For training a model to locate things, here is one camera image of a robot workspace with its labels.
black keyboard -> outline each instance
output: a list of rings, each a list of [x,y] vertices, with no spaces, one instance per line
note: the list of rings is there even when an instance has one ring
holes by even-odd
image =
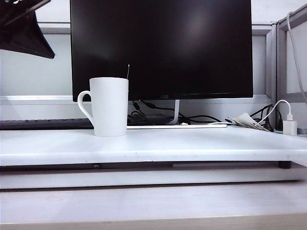
[[[171,116],[128,115],[128,126],[163,125],[170,122]],[[38,129],[93,129],[88,118],[46,119],[46,120],[6,120],[0,121],[0,130],[38,130]]]
[[[0,130],[93,129],[93,128],[94,127],[88,118],[0,121]]]

white desk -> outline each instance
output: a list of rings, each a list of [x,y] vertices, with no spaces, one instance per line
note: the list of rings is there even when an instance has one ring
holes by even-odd
[[[307,139],[228,127],[218,129],[128,130],[127,136],[97,138],[92,130],[1,131],[1,166],[143,161],[306,161]],[[244,175],[253,169],[235,174]],[[278,169],[276,174],[287,173]],[[270,169],[260,168],[262,176]],[[203,172],[192,170],[193,176]],[[80,186],[97,178],[88,173]],[[145,172],[139,171],[137,177]],[[68,172],[5,174],[1,181],[50,177]],[[1,229],[211,229],[304,230],[307,183],[201,186],[96,187],[5,190],[0,195]]]
[[[144,161],[306,161],[307,138],[254,129],[0,131],[1,166]]]
[[[277,161],[307,160],[307,138],[253,129],[128,130],[99,138],[93,130],[1,131],[1,166],[171,162],[170,168],[3,172],[2,189],[88,187],[297,180],[306,167],[277,167]],[[244,165],[186,164],[196,161],[268,161]]]
[[[305,230],[307,183],[4,192],[1,230]]]

white mug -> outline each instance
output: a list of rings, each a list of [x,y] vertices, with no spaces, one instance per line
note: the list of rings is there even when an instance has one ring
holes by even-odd
[[[83,97],[92,101],[92,114],[86,111]],[[127,132],[128,80],[124,78],[91,78],[90,91],[78,96],[78,106],[94,126],[95,136],[116,137]]]

black monitor screen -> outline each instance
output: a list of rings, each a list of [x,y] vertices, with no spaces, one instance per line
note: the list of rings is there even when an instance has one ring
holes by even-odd
[[[129,100],[253,95],[250,0],[71,0],[71,47],[74,101],[128,64]]]

wall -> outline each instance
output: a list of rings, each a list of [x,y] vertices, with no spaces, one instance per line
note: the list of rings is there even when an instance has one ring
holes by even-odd
[[[69,0],[52,0],[37,11],[39,21],[69,21]],[[289,11],[295,11],[306,0],[251,0],[253,22],[272,22],[284,18]]]
[[[253,22],[277,22],[307,4],[307,0],[251,0]]]

